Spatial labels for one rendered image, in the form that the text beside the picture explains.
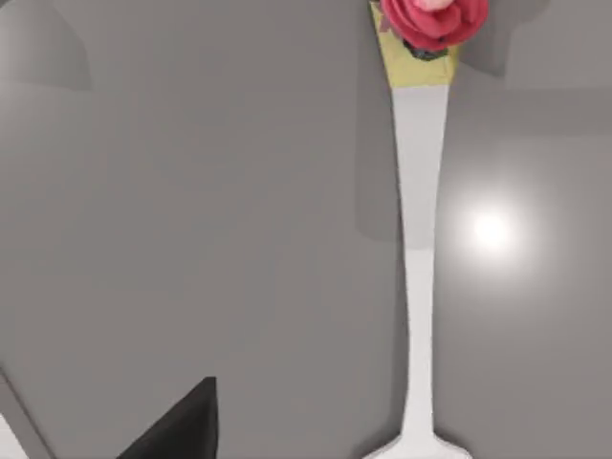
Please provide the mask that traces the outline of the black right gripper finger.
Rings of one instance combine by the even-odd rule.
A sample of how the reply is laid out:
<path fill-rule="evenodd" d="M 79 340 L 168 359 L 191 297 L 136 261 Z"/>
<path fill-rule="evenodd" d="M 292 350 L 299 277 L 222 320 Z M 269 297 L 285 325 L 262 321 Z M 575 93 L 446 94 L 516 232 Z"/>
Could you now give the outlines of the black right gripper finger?
<path fill-rule="evenodd" d="M 203 378 L 116 459 L 217 459 L 217 379 Z"/>

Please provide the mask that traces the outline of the tall white vase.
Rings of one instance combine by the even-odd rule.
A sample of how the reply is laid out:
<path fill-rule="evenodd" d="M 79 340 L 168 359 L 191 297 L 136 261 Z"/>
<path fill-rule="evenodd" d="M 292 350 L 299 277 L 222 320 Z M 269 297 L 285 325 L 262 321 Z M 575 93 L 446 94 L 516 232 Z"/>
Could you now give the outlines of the tall white vase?
<path fill-rule="evenodd" d="M 391 93 L 401 203 L 407 313 L 407 390 L 400 434 L 364 459 L 471 459 L 434 432 L 433 291 L 437 192 L 447 124 L 448 95 L 458 47 L 423 61 L 403 44 L 370 0 Z"/>

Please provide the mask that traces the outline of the red rose flower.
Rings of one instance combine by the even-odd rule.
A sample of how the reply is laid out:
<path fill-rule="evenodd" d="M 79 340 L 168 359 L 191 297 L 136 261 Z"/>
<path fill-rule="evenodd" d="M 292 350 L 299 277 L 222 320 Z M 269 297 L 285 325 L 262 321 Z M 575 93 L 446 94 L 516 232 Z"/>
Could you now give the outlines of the red rose flower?
<path fill-rule="evenodd" d="M 490 0 L 377 0 L 382 24 L 413 54 L 444 55 L 484 26 Z"/>

